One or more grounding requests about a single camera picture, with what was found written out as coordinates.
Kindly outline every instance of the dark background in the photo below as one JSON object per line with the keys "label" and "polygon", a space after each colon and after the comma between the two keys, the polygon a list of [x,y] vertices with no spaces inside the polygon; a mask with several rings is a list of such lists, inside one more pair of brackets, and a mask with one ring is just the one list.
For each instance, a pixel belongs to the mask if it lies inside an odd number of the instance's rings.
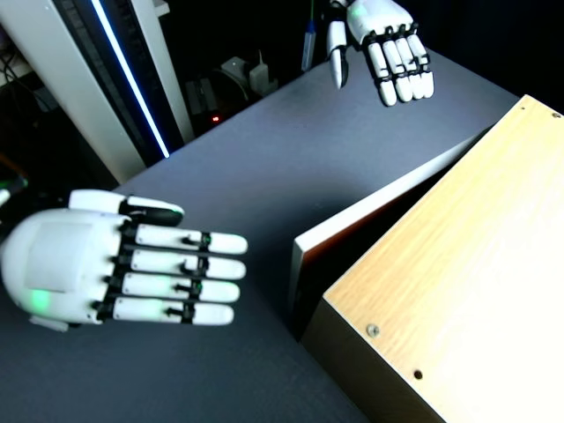
{"label": "dark background", "polygon": [[[191,79],[232,56],[247,60],[260,48],[282,84],[300,75],[309,1],[169,0],[163,24],[179,79]],[[397,0],[420,23],[424,44],[516,95],[528,93],[564,111],[558,63],[561,2],[549,0]],[[322,7],[315,61],[324,59]],[[276,16],[271,10],[278,7]]]}

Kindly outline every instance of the black panel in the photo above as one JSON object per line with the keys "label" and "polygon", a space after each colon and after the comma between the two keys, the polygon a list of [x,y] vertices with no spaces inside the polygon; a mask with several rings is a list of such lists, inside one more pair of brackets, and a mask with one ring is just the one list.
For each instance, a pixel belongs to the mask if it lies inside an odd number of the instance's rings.
{"label": "black panel", "polygon": [[[108,41],[92,3],[76,0],[55,0],[55,4],[93,75],[96,77],[98,84],[106,94],[113,110],[127,130],[131,141],[136,146],[145,164],[150,166],[161,160],[163,153],[159,148],[157,139],[149,123],[146,121],[145,115],[115,56],[115,52]],[[115,21],[119,21],[122,17],[112,15],[109,10],[106,10],[106,14],[120,43],[122,52],[128,60],[131,72],[136,78],[139,90],[144,96],[145,103],[151,110],[152,118],[160,131],[160,135],[165,141],[167,149],[172,152],[182,146],[183,142],[160,85],[160,80],[154,69],[154,64],[150,56],[146,56],[142,64],[139,64],[138,61],[134,63],[129,62],[130,57],[135,53],[132,53],[133,50],[131,49],[128,50],[130,43],[120,39],[120,34],[115,30]],[[135,19],[134,15],[132,14],[129,19]],[[135,39],[135,35],[139,37],[136,44],[143,44],[145,46],[145,41],[140,31],[131,33],[130,40]],[[141,82],[142,80],[137,77],[137,74],[145,76],[143,78],[145,83],[149,78],[154,78],[150,90],[145,90]],[[155,95],[157,91],[160,91],[160,97]]]}

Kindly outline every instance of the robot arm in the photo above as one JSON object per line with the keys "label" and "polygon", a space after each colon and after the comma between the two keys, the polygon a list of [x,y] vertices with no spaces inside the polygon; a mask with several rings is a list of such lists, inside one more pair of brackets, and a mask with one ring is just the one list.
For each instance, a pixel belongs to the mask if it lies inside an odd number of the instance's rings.
{"label": "robot arm", "polygon": [[411,15],[392,0],[330,0],[327,55],[337,89],[345,86],[346,28],[362,48],[382,102],[393,106],[434,92],[429,55]]}
{"label": "robot arm", "polygon": [[3,281],[32,323],[54,330],[108,319],[232,322],[244,238],[179,229],[182,208],[142,197],[77,190],[68,209],[20,223],[4,244]]}

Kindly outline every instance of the white led light strip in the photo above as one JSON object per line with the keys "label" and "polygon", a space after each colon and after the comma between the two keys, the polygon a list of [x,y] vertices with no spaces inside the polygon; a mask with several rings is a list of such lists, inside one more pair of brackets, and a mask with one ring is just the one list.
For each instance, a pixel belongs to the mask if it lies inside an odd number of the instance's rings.
{"label": "white led light strip", "polygon": [[92,0],[92,4],[94,6],[94,9],[96,10],[96,14],[98,15],[98,19],[100,20],[100,23],[102,24],[102,27],[104,28],[104,32],[106,33],[106,36],[108,37],[108,40],[109,40],[110,44],[112,45],[112,48],[114,49],[115,56],[117,57],[117,60],[119,61],[120,65],[122,66],[123,73],[125,73],[125,77],[127,78],[128,82],[130,83],[131,89],[133,90],[133,93],[135,94],[135,98],[137,99],[139,106],[141,106],[141,110],[143,110],[143,114],[145,115],[145,119],[149,123],[149,126],[151,127],[151,131],[152,131],[153,135],[157,139],[157,143],[159,143],[160,150],[162,151],[162,154],[165,156],[165,158],[168,158],[169,154],[168,154],[167,147],[165,146],[165,143],[162,140],[162,137],[160,136],[160,133],[159,133],[159,130],[157,129],[157,125],[155,124],[155,121],[152,119],[151,113],[149,112],[149,108],[147,107],[147,105],[145,103],[145,99],[143,98],[143,95],[141,95],[141,92],[139,91],[139,87],[137,86],[137,82],[133,78],[133,74],[131,73],[130,66],[128,65],[127,61],[125,60],[125,56],[123,55],[122,48],[120,47],[119,43],[117,42],[117,39],[114,35],[114,30],[112,29],[112,26],[109,24],[108,17],[106,16],[106,13],[104,12],[104,8],[100,4],[100,0]]}

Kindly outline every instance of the white robotic hand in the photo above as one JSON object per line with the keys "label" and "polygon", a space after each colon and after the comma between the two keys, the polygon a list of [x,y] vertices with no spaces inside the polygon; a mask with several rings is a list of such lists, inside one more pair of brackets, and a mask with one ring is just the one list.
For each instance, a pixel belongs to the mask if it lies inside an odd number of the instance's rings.
{"label": "white robotic hand", "polygon": [[68,209],[41,211],[3,245],[2,276],[31,322],[54,330],[107,319],[223,325],[239,299],[232,280],[247,241],[176,227],[183,210],[141,197],[84,189]]}
{"label": "white robotic hand", "polygon": [[429,55],[412,16],[392,0],[330,0],[327,54],[337,89],[345,86],[346,27],[367,58],[386,106],[429,98],[434,92]]}

